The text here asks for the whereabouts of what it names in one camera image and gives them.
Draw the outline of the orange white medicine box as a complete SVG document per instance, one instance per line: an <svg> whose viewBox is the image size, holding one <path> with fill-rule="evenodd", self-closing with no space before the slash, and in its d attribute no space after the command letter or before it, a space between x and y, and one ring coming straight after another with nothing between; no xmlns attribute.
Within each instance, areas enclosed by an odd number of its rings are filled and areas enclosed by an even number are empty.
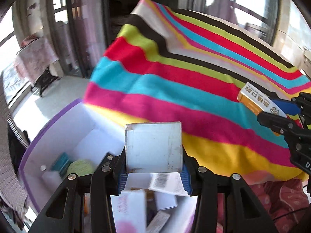
<svg viewBox="0 0 311 233"><path fill-rule="evenodd" d="M263 92L247 82L240 90L237 100L256 116L262 111L287 118L287 115Z"/></svg>

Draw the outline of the teal topped small box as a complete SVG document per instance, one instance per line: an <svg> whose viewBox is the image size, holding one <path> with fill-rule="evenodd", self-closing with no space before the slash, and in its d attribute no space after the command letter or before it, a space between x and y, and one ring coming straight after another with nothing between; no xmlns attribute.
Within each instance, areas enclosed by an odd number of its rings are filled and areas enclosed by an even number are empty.
<svg viewBox="0 0 311 233"><path fill-rule="evenodd" d="M62 153L52 164L50 171L57 171L61 177L64 177L71 163L72 160L69 155L67 153Z"/></svg>

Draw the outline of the plain white cube box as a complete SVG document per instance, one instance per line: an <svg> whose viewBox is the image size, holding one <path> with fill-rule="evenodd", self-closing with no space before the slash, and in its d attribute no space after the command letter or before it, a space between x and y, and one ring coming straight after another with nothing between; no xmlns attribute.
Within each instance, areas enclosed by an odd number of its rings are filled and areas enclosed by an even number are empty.
<svg viewBox="0 0 311 233"><path fill-rule="evenodd" d="M181 122L127 124L125 164L129 173L182 172Z"/></svg>

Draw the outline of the red patterned bedding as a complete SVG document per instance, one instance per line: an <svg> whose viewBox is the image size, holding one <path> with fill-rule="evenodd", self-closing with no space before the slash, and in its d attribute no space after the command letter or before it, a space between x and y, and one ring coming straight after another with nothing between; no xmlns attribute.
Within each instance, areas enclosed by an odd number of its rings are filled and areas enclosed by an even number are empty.
<svg viewBox="0 0 311 233"><path fill-rule="evenodd" d="M290 180L277 182L272 175L259 179L264 171L244 175L252 191L268 212L279 232L289 232L297 225L309 207L307 194L303 191L306 174L301 173Z"/></svg>

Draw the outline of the green round sponge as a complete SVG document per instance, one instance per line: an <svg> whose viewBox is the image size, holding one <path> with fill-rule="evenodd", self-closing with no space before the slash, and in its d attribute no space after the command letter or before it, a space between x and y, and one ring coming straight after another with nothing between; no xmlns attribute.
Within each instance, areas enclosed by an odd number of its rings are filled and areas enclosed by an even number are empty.
<svg viewBox="0 0 311 233"><path fill-rule="evenodd" d="M94 171L95 167L92 162L89 160L80 159L72 162L69 165L66 174L77 174L80 177L93 174Z"/></svg>

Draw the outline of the white 105g soap box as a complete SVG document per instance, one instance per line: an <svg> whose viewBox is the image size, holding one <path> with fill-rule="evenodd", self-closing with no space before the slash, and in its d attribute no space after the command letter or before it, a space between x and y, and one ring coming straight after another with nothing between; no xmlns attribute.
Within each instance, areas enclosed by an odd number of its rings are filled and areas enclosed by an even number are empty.
<svg viewBox="0 0 311 233"><path fill-rule="evenodd" d="M146 232L147 197L143 189L124 190L111 196L115 229L120 232Z"/></svg>

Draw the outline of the purple white storage box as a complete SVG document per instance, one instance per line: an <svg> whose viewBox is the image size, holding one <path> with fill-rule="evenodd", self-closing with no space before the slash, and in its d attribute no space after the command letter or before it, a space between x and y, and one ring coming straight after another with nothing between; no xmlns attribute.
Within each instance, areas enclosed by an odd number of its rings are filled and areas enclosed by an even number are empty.
<svg viewBox="0 0 311 233"><path fill-rule="evenodd" d="M107 153L119 155L124 140L124 125L114 123L80 99L63 108L33 139L19 167L35 210L40 212L52 196L42 179L43 165L51 168L66 153L72 161L84 159L96 167Z"/></svg>

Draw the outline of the white barcode medicine box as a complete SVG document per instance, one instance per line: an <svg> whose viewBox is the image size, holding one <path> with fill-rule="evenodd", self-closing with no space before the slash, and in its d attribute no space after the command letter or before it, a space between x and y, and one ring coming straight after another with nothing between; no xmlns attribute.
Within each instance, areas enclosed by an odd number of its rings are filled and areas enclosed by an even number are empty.
<svg viewBox="0 0 311 233"><path fill-rule="evenodd" d="M125 190L135 189L153 192L157 210L175 208L178 206L178 196L188 196L179 173L130 173L125 184Z"/></svg>

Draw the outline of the striped colourful bed cloth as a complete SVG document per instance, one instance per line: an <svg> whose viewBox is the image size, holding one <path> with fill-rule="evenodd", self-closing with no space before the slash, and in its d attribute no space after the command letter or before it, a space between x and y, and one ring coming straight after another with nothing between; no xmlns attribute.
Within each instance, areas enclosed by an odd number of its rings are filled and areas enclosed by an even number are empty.
<svg viewBox="0 0 311 233"><path fill-rule="evenodd" d="M120 126L182 124L187 153L219 175L250 184L306 180L283 136L237 99L250 83L289 100L310 80L257 37L191 10L140 0L104 52L84 102Z"/></svg>

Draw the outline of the small table with pink cloth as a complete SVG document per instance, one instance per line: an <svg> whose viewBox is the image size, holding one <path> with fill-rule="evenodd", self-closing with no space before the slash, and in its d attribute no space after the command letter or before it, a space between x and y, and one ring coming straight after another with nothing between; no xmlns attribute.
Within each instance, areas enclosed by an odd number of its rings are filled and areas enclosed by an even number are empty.
<svg viewBox="0 0 311 233"><path fill-rule="evenodd" d="M39 89L39 96L60 77L51 71L51 66L59 58L44 36L29 35L21 43L21 49L16 54L14 69L21 79L31 84L31 89Z"/></svg>

